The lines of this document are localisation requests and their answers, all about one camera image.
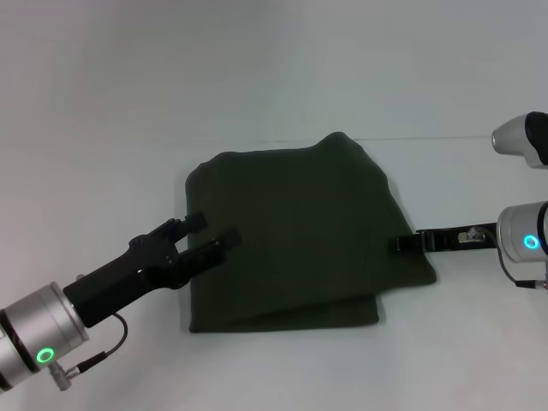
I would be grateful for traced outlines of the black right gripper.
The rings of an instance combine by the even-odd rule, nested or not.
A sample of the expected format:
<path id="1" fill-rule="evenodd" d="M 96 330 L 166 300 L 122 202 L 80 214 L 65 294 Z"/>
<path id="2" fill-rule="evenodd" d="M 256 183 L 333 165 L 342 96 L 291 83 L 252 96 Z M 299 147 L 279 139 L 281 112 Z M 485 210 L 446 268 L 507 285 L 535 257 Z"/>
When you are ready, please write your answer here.
<path id="1" fill-rule="evenodd" d="M 495 248 L 495 223 L 480 223 L 452 228 L 422 229 L 417 234 L 389 240 L 391 254 L 423 254 Z"/>

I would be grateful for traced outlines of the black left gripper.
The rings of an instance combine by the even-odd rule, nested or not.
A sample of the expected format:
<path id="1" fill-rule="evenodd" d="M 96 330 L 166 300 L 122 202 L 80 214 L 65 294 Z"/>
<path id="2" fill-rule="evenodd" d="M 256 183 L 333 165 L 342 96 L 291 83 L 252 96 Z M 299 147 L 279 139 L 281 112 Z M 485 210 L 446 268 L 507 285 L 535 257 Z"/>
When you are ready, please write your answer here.
<path id="1" fill-rule="evenodd" d="M 92 328 L 141 296 L 166 288 L 169 271 L 177 261 L 177 287 L 227 259 L 227 252 L 241 244 L 236 228 L 194 249 L 178 253 L 176 243 L 207 227 L 200 211 L 183 220 L 170 219 L 146 235 L 138 235 L 118 258 L 63 289 L 83 325 Z"/>

